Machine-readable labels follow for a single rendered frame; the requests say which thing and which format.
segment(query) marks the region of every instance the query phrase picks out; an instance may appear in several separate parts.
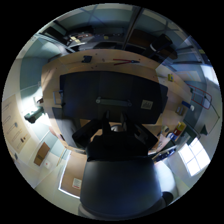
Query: window frame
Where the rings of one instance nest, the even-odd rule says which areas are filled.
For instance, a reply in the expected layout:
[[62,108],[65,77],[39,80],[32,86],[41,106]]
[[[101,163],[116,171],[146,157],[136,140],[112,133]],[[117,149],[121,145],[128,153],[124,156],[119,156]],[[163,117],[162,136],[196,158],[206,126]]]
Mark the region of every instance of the window frame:
[[191,175],[191,173],[190,173],[190,171],[189,171],[189,169],[188,169],[188,166],[187,166],[187,164],[189,163],[189,162],[187,162],[187,163],[185,163],[185,160],[184,160],[184,158],[183,158],[183,156],[182,156],[182,154],[181,154],[181,150],[185,147],[185,146],[187,146],[190,150],[191,150],[191,152],[192,152],[192,147],[193,146],[191,146],[191,144],[190,145],[187,145],[187,143],[185,143],[184,145],[183,145],[183,147],[178,151],[178,153],[179,153],[179,155],[180,155],[180,157],[181,157],[181,159],[182,159],[182,161],[183,161],[183,163],[184,163],[184,165],[185,165],[185,167],[186,167],[186,170],[187,170],[187,172],[188,172],[188,175],[189,175],[189,177],[194,177],[194,176],[196,176],[196,175],[198,175],[201,171],[203,171],[203,170],[205,170],[207,167],[208,167],[208,165],[210,164],[210,162],[204,167],[204,168],[200,168],[200,165],[198,164],[198,161],[197,161],[197,159],[196,159],[196,156],[202,151],[202,150],[205,150],[204,149],[204,147],[196,154],[196,155],[194,155],[194,153],[192,152],[192,154],[193,154],[193,158],[189,161],[189,162],[191,162],[194,158],[196,159],[196,162],[197,162],[197,164],[198,164],[198,166],[199,166],[199,168],[200,168],[200,171],[198,171],[196,174],[194,174],[194,175]]

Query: red scissors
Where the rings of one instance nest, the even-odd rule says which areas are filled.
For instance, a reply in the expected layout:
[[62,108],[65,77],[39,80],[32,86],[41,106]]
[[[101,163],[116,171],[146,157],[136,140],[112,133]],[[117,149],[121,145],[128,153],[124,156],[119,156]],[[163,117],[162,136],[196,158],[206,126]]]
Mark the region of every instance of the red scissors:
[[121,64],[127,64],[127,63],[140,63],[139,61],[134,61],[134,60],[124,60],[124,59],[113,59],[113,60],[117,60],[117,61],[127,61],[127,62],[118,63],[118,64],[114,64],[114,65],[121,65]]

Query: desk surface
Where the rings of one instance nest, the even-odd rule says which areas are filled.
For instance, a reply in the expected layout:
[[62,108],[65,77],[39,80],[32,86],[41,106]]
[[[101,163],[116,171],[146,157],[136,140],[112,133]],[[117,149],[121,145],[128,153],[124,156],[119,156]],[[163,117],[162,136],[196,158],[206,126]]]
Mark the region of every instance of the desk surface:
[[[84,60],[83,56],[85,55],[92,56],[91,62],[82,63],[82,60]],[[122,61],[114,61],[113,59],[135,60],[140,61],[140,63],[121,64],[114,66],[115,63],[120,63]],[[175,113],[178,104],[181,104],[183,100],[190,103],[192,93],[190,91],[190,88],[185,84],[185,82],[165,66],[153,61],[152,59],[128,51],[113,49],[93,49],[79,51],[55,59],[42,67],[41,84],[45,112],[48,114],[50,123],[56,133],[61,134],[57,122],[54,118],[52,107],[61,108],[61,106],[54,104],[53,92],[60,90],[60,75],[78,71],[93,70],[107,70],[132,74],[134,76],[140,76],[149,80],[153,80],[168,87],[168,101],[165,110],[163,114],[160,115],[157,123],[155,125],[143,124],[155,136],[161,131],[162,125],[164,124],[169,127],[170,132],[173,132],[178,122],[183,121],[186,112],[188,111],[188,109],[186,108],[183,116],[179,116]],[[157,77],[167,77],[167,74],[170,73],[174,76],[175,82],[170,82],[167,78]],[[60,95],[56,93],[55,97],[56,102],[60,104]],[[80,122],[81,126],[84,126],[86,123],[89,122],[89,120],[80,119]],[[102,130],[99,130],[95,135],[101,134]],[[74,149],[68,146],[65,141],[61,141],[61,143],[67,149],[74,151]],[[160,150],[162,150],[165,144],[168,143],[168,140],[166,139],[166,143],[164,142],[164,144],[162,144],[162,146],[156,150],[158,143],[154,146],[154,152],[152,153],[159,152]]]

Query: bright window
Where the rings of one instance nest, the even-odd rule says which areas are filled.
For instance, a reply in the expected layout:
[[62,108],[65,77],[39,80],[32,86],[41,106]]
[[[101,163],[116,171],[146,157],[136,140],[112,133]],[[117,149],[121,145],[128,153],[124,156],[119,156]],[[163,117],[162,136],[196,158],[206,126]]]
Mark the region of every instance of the bright window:
[[179,153],[191,176],[199,173],[210,163],[206,151],[197,138],[190,145],[185,144]]

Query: yellow container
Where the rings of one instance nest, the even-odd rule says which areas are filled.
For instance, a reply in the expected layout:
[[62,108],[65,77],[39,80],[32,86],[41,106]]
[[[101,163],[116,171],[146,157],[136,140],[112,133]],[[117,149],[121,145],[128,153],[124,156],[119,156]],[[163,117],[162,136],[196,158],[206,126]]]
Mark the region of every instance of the yellow container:
[[174,76],[172,74],[168,74],[168,81],[174,81]]
[[185,124],[183,122],[179,122],[178,125],[177,125],[177,129],[182,131],[185,127]]

